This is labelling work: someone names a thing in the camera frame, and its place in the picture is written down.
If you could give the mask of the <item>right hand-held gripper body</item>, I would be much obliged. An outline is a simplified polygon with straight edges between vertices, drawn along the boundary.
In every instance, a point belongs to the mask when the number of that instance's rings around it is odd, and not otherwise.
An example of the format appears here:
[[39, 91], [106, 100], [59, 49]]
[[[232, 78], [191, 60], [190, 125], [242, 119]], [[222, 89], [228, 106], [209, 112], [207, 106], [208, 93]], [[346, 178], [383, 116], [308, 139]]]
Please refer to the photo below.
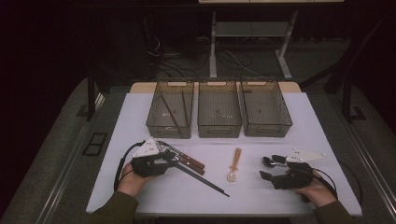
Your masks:
[[282, 165], [287, 168], [285, 175], [273, 176], [272, 184], [275, 189], [299, 189], [308, 186], [314, 178], [313, 168], [308, 164], [325, 158], [324, 153], [304, 149], [293, 149], [287, 156], [286, 163]]

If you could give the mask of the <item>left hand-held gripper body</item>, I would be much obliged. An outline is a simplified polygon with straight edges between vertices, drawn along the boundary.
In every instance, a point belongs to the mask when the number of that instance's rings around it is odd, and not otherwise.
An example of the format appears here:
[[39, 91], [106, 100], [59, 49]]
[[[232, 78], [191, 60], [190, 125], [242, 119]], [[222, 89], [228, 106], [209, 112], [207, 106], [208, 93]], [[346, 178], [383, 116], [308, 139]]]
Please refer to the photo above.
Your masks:
[[157, 142], [150, 138], [132, 156], [131, 165], [134, 172], [142, 177], [163, 175], [169, 167], [163, 158]]

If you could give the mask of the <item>smoky clear plastic bin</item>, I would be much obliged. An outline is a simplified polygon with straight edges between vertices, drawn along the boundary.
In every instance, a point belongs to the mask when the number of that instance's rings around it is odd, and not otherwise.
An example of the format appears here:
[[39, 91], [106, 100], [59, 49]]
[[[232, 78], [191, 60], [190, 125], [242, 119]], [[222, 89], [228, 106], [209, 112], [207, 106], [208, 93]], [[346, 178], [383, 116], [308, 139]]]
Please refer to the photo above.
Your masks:
[[[185, 125], [181, 91], [184, 91], [189, 126]], [[179, 128], [163, 124], [163, 95], [176, 116]], [[192, 78], [162, 78], [157, 81], [146, 125], [152, 137], [189, 139], [191, 137], [194, 80]]]
[[201, 138], [237, 138], [242, 118], [234, 79], [206, 78], [199, 81], [198, 135]]
[[245, 136], [286, 136], [292, 120], [274, 77], [242, 77], [239, 100]]

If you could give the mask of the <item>person's left hand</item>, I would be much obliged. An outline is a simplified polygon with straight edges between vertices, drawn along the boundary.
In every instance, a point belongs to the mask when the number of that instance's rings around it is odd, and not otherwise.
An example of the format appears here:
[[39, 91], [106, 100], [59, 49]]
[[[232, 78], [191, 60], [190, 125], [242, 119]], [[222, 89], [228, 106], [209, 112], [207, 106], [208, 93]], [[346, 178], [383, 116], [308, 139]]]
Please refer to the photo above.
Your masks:
[[117, 186], [117, 191], [134, 197], [150, 180], [153, 179], [154, 176], [142, 177], [137, 175], [134, 172], [132, 165], [128, 163], [122, 169], [121, 179]]

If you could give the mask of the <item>person's right hand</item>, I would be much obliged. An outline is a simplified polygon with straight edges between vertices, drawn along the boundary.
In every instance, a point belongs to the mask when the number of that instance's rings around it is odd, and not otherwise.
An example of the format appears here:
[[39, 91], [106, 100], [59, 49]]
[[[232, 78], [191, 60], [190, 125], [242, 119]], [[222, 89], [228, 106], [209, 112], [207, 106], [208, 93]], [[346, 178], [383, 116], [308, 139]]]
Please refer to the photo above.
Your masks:
[[337, 199], [331, 191], [319, 181], [321, 175], [316, 171], [313, 171], [313, 175], [315, 177], [308, 186], [295, 189], [294, 192], [306, 196], [316, 208], [336, 202]]

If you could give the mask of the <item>wooden table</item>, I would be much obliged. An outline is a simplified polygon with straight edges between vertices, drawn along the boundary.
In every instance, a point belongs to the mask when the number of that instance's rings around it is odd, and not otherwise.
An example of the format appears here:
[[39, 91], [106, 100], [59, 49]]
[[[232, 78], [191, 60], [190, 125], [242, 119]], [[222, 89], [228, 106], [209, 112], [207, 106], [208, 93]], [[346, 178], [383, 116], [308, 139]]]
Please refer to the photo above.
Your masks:
[[[132, 85], [130, 93], [153, 93], [156, 89], [156, 82], [136, 82]], [[278, 83], [282, 92], [301, 92], [300, 86], [292, 81], [280, 81]]]

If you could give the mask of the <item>dark metal stand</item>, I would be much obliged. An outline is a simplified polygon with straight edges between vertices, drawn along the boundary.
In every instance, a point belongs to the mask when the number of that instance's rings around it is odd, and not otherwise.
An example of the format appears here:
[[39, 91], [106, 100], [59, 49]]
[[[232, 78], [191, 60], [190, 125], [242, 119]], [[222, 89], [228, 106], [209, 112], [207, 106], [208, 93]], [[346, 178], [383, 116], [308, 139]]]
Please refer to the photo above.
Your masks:
[[87, 97], [88, 97], [88, 115], [87, 121], [91, 121], [104, 101], [106, 92], [103, 91], [103, 84], [96, 74], [95, 70], [90, 67], [87, 72]]
[[370, 31], [354, 38], [326, 85], [343, 86], [342, 113], [348, 121], [352, 87], [360, 89], [385, 122], [396, 126], [396, 14], [388, 14]]

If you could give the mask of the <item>grey metal stand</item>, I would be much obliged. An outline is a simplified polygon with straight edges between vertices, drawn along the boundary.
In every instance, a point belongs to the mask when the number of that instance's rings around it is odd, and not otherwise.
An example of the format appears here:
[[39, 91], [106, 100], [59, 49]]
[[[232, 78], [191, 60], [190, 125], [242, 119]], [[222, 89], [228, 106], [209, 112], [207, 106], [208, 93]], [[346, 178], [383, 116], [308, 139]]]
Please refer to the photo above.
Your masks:
[[217, 37], [282, 37], [282, 45], [275, 50], [278, 65], [286, 80], [292, 75], [285, 59], [285, 53], [298, 17], [298, 11], [292, 11], [287, 21], [219, 21], [217, 12], [211, 16], [209, 75], [217, 76], [216, 38]]

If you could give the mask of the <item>wooden handled table knife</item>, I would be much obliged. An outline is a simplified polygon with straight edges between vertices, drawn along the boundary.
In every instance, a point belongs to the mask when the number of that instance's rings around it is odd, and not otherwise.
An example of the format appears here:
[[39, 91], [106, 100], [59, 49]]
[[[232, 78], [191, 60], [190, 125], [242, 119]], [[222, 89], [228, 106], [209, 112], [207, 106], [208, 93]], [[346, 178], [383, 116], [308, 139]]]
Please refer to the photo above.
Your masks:
[[193, 173], [196, 175], [204, 175], [205, 174], [205, 169], [200, 169], [197, 166], [190, 164], [185, 159], [180, 158], [176, 153], [175, 153], [175, 157], [172, 160], [178, 160], [178, 167], [175, 167], [175, 168], [180, 169], [183, 172], [186, 172], [186, 173], [190, 172], [190, 173]]
[[157, 143], [162, 148], [170, 149], [171, 151], [174, 151], [180, 158], [185, 159], [190, 164], [193, 164], [193, 165], [197, 166], [200, 169], [205, 169], [205, 165], [204, 164], [200, 163], [199, 161], [195, 160], [194, 158], [190, 157], [189, 155], [179, 151], [178, 149], [172, 147], [171, 145], [165, 143], [164, 141], [157, 141]]

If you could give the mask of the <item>metal floor rail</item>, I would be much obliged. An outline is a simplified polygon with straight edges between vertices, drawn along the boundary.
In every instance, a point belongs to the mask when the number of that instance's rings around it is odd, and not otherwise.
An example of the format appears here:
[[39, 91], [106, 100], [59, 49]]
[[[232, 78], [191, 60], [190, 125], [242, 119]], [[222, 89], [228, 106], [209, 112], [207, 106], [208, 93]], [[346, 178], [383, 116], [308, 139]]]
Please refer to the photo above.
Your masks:
[[50, 224], [64, 195], [92, 126], [89, 102], [88, 95], [72, 94], [40, 149], [36, 161], [48, 191], [43, 195], [35, 224]]
[[346, 124], [360, 161], [396, 223], [396, 135], [383, 123], [355, 120]]

